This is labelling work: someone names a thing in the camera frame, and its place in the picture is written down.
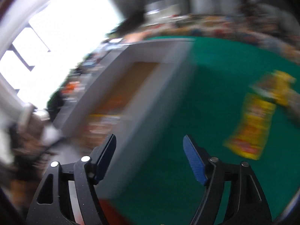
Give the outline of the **yellow snack packet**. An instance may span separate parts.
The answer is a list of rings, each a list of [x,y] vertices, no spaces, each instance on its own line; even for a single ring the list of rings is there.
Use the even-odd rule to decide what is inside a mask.
[[[276,107],[288,106],[295,82],[288,73],[275,70],[254,83],[246,95],[241,121],[225,146],[236,155],[258,160],[266,146]]]

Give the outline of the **green cloth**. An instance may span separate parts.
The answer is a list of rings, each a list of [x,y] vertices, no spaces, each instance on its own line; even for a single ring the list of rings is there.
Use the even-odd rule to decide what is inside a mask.
[[[299,66],[239,42],[198,37],[190,54],[194,78],[150,157],[113,206],[131,224],[188,224],[203,196],[183,151],[190,134],[226,163],[242,158],[225,147],[236,130],[251,85],[275,70],[299,79]],[[251,160],[273,218],[299,189],[299,126],[282,107],[274,112],[267,144]]]

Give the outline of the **white cardboard box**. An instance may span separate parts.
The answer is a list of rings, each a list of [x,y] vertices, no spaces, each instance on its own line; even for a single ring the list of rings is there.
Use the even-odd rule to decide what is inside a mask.
[[[66,137],[77,136],[88,116],[113,120],[105,131],[116,136],[116,150],[96,187],[99,198],[116,197],[147,159],[189,81],[193,44],[190,38],[171,38],[119,46],[55,118]]]

